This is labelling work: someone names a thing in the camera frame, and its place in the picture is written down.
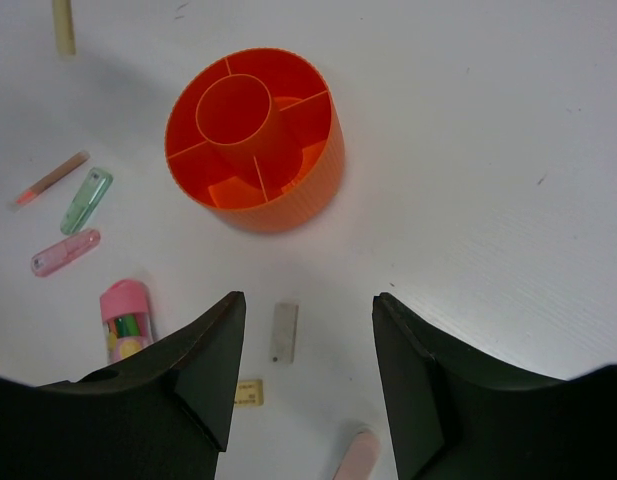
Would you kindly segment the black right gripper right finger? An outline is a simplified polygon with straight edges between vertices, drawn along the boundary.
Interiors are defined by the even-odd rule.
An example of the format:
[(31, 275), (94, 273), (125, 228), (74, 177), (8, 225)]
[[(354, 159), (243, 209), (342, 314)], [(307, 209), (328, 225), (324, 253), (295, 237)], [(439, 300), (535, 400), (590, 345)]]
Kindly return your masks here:
[(394, 296), (372, 323), (402, 479), (617, 479), (617, 365), (570, 380), (494, 358)]

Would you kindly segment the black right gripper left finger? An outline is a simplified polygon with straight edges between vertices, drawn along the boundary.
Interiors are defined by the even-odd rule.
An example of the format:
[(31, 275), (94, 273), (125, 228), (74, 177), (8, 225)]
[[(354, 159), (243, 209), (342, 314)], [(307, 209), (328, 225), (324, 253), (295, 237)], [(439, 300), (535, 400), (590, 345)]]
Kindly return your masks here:
[(245, 296), (77, 382), (0, 377), (0, 479), (211, 479), (227, 448)]

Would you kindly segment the pink capped clear tube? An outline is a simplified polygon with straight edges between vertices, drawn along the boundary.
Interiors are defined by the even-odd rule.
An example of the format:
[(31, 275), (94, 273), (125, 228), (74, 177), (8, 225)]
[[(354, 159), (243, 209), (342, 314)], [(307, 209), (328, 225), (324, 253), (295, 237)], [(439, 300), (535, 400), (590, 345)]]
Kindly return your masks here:
[(120, 280), (101, 294), (99, 303), (109, 364), (153, 343), (149, 296), (142, 282)]

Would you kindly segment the green correction tape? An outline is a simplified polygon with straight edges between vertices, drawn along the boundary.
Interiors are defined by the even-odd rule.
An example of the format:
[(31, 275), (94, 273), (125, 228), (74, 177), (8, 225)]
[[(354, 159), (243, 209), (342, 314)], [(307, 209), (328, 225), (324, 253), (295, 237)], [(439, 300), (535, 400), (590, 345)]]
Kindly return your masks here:
[(103, 168), (88, 172), (60, 223), (62, 234), (70, 236), (84, 227), (112, 182), (113, 175)]

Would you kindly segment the orange highlighter pen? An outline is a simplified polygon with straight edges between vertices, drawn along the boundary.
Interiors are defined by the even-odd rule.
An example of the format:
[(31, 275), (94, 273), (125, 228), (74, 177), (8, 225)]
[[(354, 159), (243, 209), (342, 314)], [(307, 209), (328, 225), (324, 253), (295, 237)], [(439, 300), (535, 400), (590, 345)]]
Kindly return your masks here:
[(28, 187), (22, 193), (20, 193), (13, 202), (9, 204), (9, 207), (13, 211), (17, 211), (20, 208), (30, 204), (42, 193), (55, 185), (57, 182), (65, 178), (67, 175), (75, 171), (81, 165), (86, 163), (90, 159), (90, 154), (84, 150), (74, 154), (68, 160), (56, 167), (50, 173), (46, 174), (40, 180)]

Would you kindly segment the small yellow eraser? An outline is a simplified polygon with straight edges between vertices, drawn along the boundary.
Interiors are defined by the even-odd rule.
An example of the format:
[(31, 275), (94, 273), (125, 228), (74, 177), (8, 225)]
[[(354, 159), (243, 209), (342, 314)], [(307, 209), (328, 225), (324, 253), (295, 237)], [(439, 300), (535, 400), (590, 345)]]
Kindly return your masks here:
[(235, 407), (259, 407), (263, 404), (264, 389), (261, 379), (238, 381), (234, 398)]

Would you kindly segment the pale pink eraser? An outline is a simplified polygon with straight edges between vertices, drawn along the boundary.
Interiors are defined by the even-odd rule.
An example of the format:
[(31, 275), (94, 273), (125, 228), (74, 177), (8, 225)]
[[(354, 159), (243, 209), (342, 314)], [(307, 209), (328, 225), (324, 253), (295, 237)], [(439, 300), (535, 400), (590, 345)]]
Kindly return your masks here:
[(333, 480), (369, 480), (381, 454), (381, 442), (368, 426), (360, 427), (352, 436)]

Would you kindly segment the grey eraser block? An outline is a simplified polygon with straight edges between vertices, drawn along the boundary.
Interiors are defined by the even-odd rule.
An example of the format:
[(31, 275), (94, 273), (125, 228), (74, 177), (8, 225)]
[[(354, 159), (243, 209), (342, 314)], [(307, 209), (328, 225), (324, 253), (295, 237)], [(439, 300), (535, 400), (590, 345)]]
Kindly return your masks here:
[(271, 337), (271, 359), (275, 363), (290, 365), (294, 361), (298, 311), (295, 303), (275, 305)]

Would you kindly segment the pink correction tape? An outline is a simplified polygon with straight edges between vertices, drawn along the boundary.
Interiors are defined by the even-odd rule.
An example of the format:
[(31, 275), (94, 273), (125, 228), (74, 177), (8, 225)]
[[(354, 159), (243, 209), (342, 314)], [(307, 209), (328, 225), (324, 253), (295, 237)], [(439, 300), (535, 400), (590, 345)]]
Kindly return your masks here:
[(35, 254), (30, 263), (32, 273), (47, 277), (97, 247), (101, 234), (85, 229)]

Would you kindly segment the orange round desk organizer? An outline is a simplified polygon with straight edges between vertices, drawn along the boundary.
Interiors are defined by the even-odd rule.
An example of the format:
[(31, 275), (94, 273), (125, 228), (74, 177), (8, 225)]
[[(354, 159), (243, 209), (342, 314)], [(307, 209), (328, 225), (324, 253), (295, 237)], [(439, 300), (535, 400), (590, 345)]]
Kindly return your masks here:
[(170, 174), (227, 224), (294, 229), (336, 196), (345, 145), (332, 94), (296, 53), (252, 48), (220, 58), (183, 90), (169, 115)]

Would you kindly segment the cream pen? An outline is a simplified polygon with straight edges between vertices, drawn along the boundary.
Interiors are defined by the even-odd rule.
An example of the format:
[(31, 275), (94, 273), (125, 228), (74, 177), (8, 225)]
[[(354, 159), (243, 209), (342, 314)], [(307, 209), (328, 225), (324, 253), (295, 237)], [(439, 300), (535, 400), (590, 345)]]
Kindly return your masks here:
[(76, 55), (76, 41), (72, 2), (70, 0), (52, 1), (55, 44), (58, 54), (64, 57)]

